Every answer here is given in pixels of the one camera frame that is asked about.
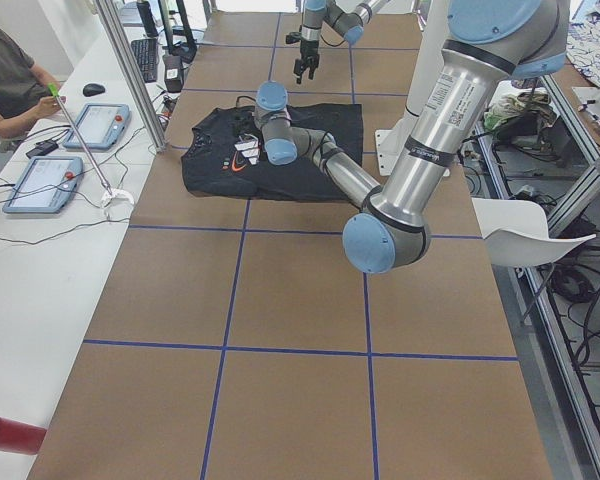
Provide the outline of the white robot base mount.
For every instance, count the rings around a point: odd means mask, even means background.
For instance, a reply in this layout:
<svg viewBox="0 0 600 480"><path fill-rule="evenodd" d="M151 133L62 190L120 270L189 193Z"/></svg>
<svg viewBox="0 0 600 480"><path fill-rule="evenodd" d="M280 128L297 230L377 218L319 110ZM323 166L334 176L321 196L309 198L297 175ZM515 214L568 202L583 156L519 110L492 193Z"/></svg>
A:
<svg viewBox="0 0 600 480"><path fill-rule="evenodd" d="M408 152L405 148L408 138L408 134L398 130L375 131L377 163L382 176L394 177L393 171L397 170L399 177L406 179L408 172L424 172L430 166L436 171L437 179L450 175L449 169L455 159L454 153L440 151L441 158L438 159L438 154L435 153L437 162L429 162L425 155L419 155L419 151L416 151L415 156Z"/></svg>

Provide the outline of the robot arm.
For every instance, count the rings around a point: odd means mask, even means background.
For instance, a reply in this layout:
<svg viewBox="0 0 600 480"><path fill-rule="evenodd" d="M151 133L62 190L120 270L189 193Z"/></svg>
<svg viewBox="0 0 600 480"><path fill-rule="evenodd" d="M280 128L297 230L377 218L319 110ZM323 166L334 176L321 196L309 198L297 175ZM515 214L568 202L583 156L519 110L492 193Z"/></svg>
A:
<svg viewBox="0 0 600 480"><path fill-rule="evenodd" d="M308 71L310 80L319 67L319 45L323 25L328 25L349 45L361 39L365 26L387 1L360 1L352 12L345 12L336 1L306 1L302 11L302 23L296 32L290 32L285 42L300 43L300 57L295 60L293 73L296 83L301 84Z"/></svg>
<svg viewBox="0 0 600 480"><path fill-rule="evenodd" d="M566 1L449 1L431 9L425 31L441 33L441 71L384 184L330 134L293 126L285 87L264 82L253 117L268 160L285 165L308 158L359 208L342 237L358 270L384 273L412 264L430 243L427 202L486 102L506 79L561 69L568 25Z"/></svg>

